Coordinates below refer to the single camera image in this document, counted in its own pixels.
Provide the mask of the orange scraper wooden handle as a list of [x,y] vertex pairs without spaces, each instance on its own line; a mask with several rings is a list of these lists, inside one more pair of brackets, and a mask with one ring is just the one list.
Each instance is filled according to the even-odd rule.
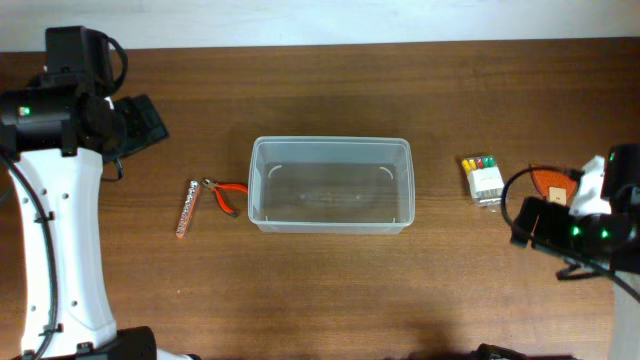
[[531,180],[538,193],[547,201],[566,205],[577,190],[577,182],[566,175],[551,170],[538,170],[531,164]]

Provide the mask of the pack of coloured bits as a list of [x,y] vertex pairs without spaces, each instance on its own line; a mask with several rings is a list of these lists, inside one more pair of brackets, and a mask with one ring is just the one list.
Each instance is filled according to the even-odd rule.
[[493,156],[482,155],[461,160],[472,201],[479,207],[499,206],[504,181]]

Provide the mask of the clear plastic container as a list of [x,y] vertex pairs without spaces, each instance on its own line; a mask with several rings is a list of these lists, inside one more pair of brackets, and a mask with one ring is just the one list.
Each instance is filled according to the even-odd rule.
[[248,188],[248,218],[265,233],[392,235],[416,215],[412,152],[402,138],[259,137]]

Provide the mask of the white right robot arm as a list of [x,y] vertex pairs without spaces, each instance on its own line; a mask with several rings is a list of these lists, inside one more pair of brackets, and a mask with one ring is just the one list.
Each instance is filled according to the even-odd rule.
[[[523,175],[549,171],[579,185],[567,207],[527,197],[512,219],[506,197]],[[511,229],[511,243],[561,258],[568,267],[560,281],[604,278],[614,284],[614,331],[611,359],[639,357],[639,146],[611,147],[582,169],[534,166],[514,174],[504,185],[500,210]]]

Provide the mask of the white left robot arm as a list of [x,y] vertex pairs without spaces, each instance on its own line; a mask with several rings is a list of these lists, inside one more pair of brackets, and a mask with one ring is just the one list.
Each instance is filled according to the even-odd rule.
[[106,164],[168,137],[151,100],[118,98],[119,43],[82,26],[45,33],[44,71],[1,97],[1,161],[23,229],[24,359],[164,359],[146,326],[119,329],[102,272],[98,198]]

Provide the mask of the red handled cutting pliers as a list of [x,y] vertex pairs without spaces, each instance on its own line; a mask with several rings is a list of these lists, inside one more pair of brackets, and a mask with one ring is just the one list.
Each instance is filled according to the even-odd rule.
[[238,216],[238,212],[228,204],[224,192],[232,191],[247,195],[248,188],[246,185],[240,183],[219,183],[208,178],[204,178],[202,180],[202,185],[216,197],[220,209],[225,214],[233,218]]

